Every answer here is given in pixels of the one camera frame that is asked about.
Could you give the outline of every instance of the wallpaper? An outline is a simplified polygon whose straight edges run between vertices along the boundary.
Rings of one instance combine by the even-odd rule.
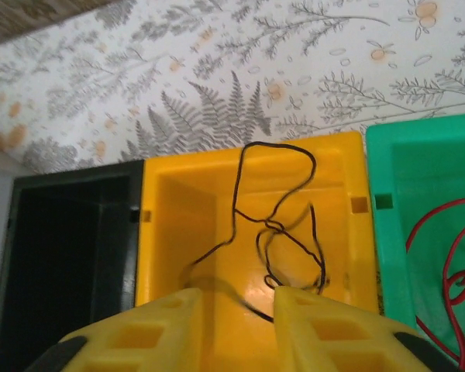
[[[465,112],[465,0],[125,0],[0,46],[37,172]]]

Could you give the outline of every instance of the cable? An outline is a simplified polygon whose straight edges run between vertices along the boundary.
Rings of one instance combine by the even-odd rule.
[[[263,146],[263,147],[269,147],[269,148],[274,148],[274,149],[286,149],[286,150],[293,150],[298,153],[302,153],[305,155],[312,163],[312,167],[310,170],[310,174],[306,177],[306,179],[303,180],[300,184],[292,188],[291,190],[286,191],[282,197],[277,201],[275,204],[274,208],[266,217],[265,219],[254,219],[250,216],[248,216],[246,213],[240,211],[236,205],[238,201],[238,192],[239,192],[239,184],[241,182],[241,176],[243,172],[243,163],[244,163],[244,158],[246,155],[246,152],[248,149],[254,146]],[[289,238],[290,241],[292,241],[296,246],[301,248],[308,256],[310,256],[315,263],[320,267],[320,275],[314,280],[313,284],[303,287],[302,289],[309,290],[312,288],[317,288],[317,293],[320,295],[326,285],[328,285],[329,280],[327,278],[326,274],[326,259],[324,257],[324,254],[322,252],[322,248],[319,244],[319,240],[317,238],[317,229],[316,229],[316,220],[315,220],[315,209],[312,205],[312,203],[309,203],[307,208],[303,211],[301,216],[290,226],[284,226],[281,222],[278,222],[274,220],[274,216],[277,214],[278,209],[281,207],[281,205],[294,193],[300,191],[303,189],[306,185],[308,185],[312,180],[313,177],[315,176],[315,169],[317,167],[317,162],[315,160],[315,157],[313,156],[312,153],[309,151],[298,147],[294,145],[288,145],[288,144],[283,144],[283,143],[266,143],[266,142],[252,142],[248,143],[247,145],[244,146],[244,148],[241,149],[241,153],[239,155],[239,163],[238,163],[238,170],[236,173],[236,181],[234,183],[234,190],[232,193],[232,207],[231,207],[231,223],[232,223],[232,232],[231,236],[215,245],[212,247],[208,252],[206,252],[204,255],[200,256],[198,259],[195,261],[191,262],[188,267],[185,268],[185,271],[187,272],[188,276],[191,276],[191,272],[193,268],[200,264],[203,260],[206,260],[208,257],[210,257],[213,253],[215,253],[218,249],[220,249],[223,246],[228,246],[230,245],[234,239],[236,238],[237,234],[237,226],[236,226],[236,215],[239,215],[246,219],[247,221],[254,222],[254,223],[263,223],[265,225],[265,229],[260,230],[257,233],[257,236],[255,238],[255,247],[257,249],[257,255],[262,261],[262,263],[265,265],[267,274],[263,277],[263,282],[265,283],[266,286],[268,286],[271,289],[275,289],[276,285],[277,286],[282,286],[285,285],[272,271],[271,265],[270,265],[270,257],[269,257],[269,247],[272,241],[274,240],[275,236],[278,235],[283,235]],[[319,256],[312,251],[310,251],[304,244],[302,244],[298,239],[296,239],[294,236],[292,236],[288,231],[296,227],[301,221],[305,218],[307,214],[310,214],[310,218],[312,221],[312,238],[315,243],[315,248],[317,249],[317,252]],[[269,237],[267,238],[267,242],[265,245],[262,247],[261,246],[261,240],[262,236],[264,234],[270,233]],[[251,312],[253,312],[255,315],[258,315],[262,319],[268,321],[268,322],[274,322],[274,318],[271,317],[270,315],[267,315],[260,311],[259,309],[255,308],[252,306],[250,303],[248,303],[244,298],[240,298],[239,302],[248,308]]]
[[[406,241],[406,251],[410,250],[412,246],[413,240],[417,235],[417,232],[420,228],[426,223],[429,219],[431,219],[434,215],[447,210],[448,208],[452,208],[458,205],[465,204],[465,198],[457,199],[440,205],[439,207],[434,208],[432,211],[425,214],[413,227],[410,235]],[[445,309],[448,315],[449,321],[453,327],[453,331],[455,332],[456,341],[458,342],[458,346],[460,348],[460,356],[456,355],[452,350],[450,350],[444,343],[442,343],[436,335],[432,333],[432,331],[425,325],[425,323],[417,316],[416,321],[417,324],[425,334],[446,354],[452,357],[456,362],[459,364],[459,368],[461,370],[465,370],[465,335],[463,330],[456,319],[455,313],[453,311],[453,306],[458,305],[465,301],[465,288],[461,291],[461,293],[456,296],[455,298],[450,297],[450,288],[455,284],[464,285],[465,286],[465,270],[461,270],[451,277],[448,277],[448,270],[450,268],[451,261],[453,259],[453,255],[456,252],[456,248],[459,246],[461,240],[465,237],[465,227],[462,231],[458,234],[458,236],[453,241],[451,249],[449,250],[448,256],[446,258],[446,262],[443,267],[443,298],[445,302]]]

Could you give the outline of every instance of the yellow plastic part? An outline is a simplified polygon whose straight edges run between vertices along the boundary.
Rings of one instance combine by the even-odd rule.
[[[378,312],[374,238],[363,144],[359,133],[289,142],[314,154],[315,178],[290,196],[276,219],[295,222],[308,201],[330,285],[323,295]],[[136,304],[183,288],[183,268],[231,236],[231,204],[239,149],[149,159],[143,177]],[[265,218],[287,190],[309,174],[309,159],[292,150],[253,147],[246,152],[238,209]],[[310,218],[291,230],[315,250]],[[255,250],[263,228],[238,217],[236,239],[195,268],[191,284],[204,290],[207,314],[204,370],[276,371],[274,327],[235,299],[241,295],[272,315],[274,291]],[[285,237],[271,244],[272,266],[292,286],[311,284],[320,269]]]
[[[283,372],[426,372],[393,333],[410,327],[297,288],[276,289],[274,324]]]
[[[68,334],[88,343],[62,371],[198,372],[202,325],[202,293],[185,289]]]

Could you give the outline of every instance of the rectangular hole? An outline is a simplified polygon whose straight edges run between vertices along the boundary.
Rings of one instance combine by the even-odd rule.
[[[392,209],[393,208],[393,195],[378,194],[378,195],[375,195],[374,198],[375,198],[376,209]]]
[[[315,305],[314,301],[310,301],[306,298],[301,298],[301,297],[296,298],[296,303],[298,305]]]
[[[356,198],[351,198],[351,212],[355,213],[368,213],[369,206],[367,203],[367,198],[364,196],[359,196]]]
[[[336,351],[329,354],[339,372],[398,372],[401,368],[381,351]]]
[[[312,321],[322,341],[369,339],[369,333],[357,323],[346,319],[321,318]]]
[[[118,334],[113,349],[153,349],[164,333],[161,325],[128,324]]]
[[[140,211],[139,209],[132,209],[129,212],[129,222],[138,223],[140,221]]]
[[[143,217],[141,218],[143,222],[150,222],[152,220],[152,212],[143,211]]]
[[[181,305],[183,305],[183,300],[181,300],[180,298],[172,298],[170,300],[165,301],[162,306],[164,308],[178,308]]]

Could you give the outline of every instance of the storage bin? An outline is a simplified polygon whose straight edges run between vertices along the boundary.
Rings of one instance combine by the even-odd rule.
[[[44,372],[201,372],[202,292],[188,288],[66,335],[28,369]],[[410,327],[342,302],[275,291],[282,371],[457,372]]]
[[[465,205],[433,216],[405,242],[427,212],[465,198],[465,115],[370,127],[367,155],[374,226],[389,318],[417,327],[417,315],[453,352],[458,345],[443,300],[443,267],[465,227]],[[465,270],[465,239],[449,275]],[[463,290],[454,286],[451,297]],[[453,310],[465,332],[465,302]]]
[[[276,220],[289,225],[308,202],[330,285],[323,295],[377,313],[374,239],[363,144],[359,133],[300,139],[290,144],[317,160],[315,177],[280,207]],[[146,160],[136,304],[182,289],[183,269],[228,239],[240,149]],[[311,162],[292,150],[247,150],[237,208],[256,219],[268,216],[287,190],[308,176]],[[200,263],[191,283],[204,291],[205,362],[202,370],[278,370],[274,327],[238,304],[238,294],[272,315],[274,291],[255,249],[264,227],[237,216],[237,235]],[[315,251],[306,218],[291,234]],[[299,248],[278,237],[272,264],[293,286],[312,283],[320,270]]]
[[[135,301],[143,161],[17,178],[0,273],[0,371]]]

